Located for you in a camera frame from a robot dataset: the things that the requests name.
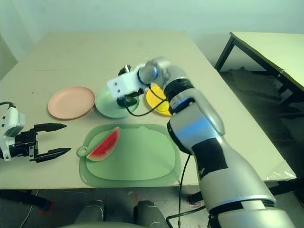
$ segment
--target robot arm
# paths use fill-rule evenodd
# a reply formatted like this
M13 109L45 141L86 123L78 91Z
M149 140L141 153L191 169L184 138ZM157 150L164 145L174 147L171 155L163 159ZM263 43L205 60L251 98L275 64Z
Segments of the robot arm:
M71 148L58 148L47 153L38 154L38 132L56 131L66 127L60 123L45 123L34 125L34 128L26 132L20 131L25 125L25 115L19 112L11 102L2 102L0 105L9 104L8 110L0 119L0 158L9 162L13 157L28 156L29 161L44 162L59 157Z
M181 68L159 58L107 85L118 98L151 82L163 88L170 103L171 138L195 158L209 227L293 228L288 215L275 208L275 198L252 166L225 141L220 116Z

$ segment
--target watermelon slice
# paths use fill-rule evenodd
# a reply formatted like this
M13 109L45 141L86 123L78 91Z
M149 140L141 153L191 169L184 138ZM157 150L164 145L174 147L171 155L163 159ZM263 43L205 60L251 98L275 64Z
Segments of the watermelon slice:
M98 162L106 159L118 144L119 127L116 127L86 158Z

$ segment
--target yellow plate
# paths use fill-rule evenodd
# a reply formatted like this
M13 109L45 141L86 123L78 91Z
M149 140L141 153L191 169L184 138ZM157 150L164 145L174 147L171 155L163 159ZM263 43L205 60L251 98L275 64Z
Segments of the yellow plate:
M163 98L166 99L165 94L163 93L163 90L158 86L158 85L152 85L151 89L153 90L153 92ZM146 100L148 102L148 104L150 105L151 108L154 108L156 105L158 105L162 100L159 99L158 97L156 97L151 90L147 91L146 94ZM160 106L158 106L155 111L157 111L158 113L161 113L163 115L167 115L167 116L172 116L169 112L169 102L165 101L163 102Z

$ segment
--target black sticker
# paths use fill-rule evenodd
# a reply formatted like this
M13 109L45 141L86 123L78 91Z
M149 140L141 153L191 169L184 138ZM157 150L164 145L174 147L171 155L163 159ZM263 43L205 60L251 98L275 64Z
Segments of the black sticker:
M228 168L222 147L215 138L195 144L192 150L198 163L200 180L210 172Z

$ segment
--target plate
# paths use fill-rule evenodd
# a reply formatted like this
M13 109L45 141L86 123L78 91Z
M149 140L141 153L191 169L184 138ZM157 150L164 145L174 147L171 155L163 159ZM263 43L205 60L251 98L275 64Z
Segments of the plate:
M116 127L122 134L108 158L98 162L82 155L84 148L89 154ZM156 124L98 126L88 133L77 155L81 180L96 188L166 186L181 174L180 150L167 128Z
M48 102L47 109L56 118L70 120L86 114L94 102L95 94L92 90L74 86L55 93Z
M151 89L153 90L153 92L159 96L162 99L166 99L166 96L163 92L163 90L158 86L158 85L152 85ZM158 97L156 97L151 90L147 91L146 94L146 101L149 104L149 106L151 108L154 108L156 105L158 105L162 100L159 99ZM157 111L158 113L161 113L163 115L166 116L172 116L171 113L169 112L169 102L165 101L163 102L160 106L158 106L155 111Z
M136 104L129 107L131 112L134 112L138 107L139 98L136 97L136 100ZM111 118L124 118L130 115L125 108L122 108L117 104L116 99L112 97L110 90L108 89L101 91L97 95L95 106L101 114Z

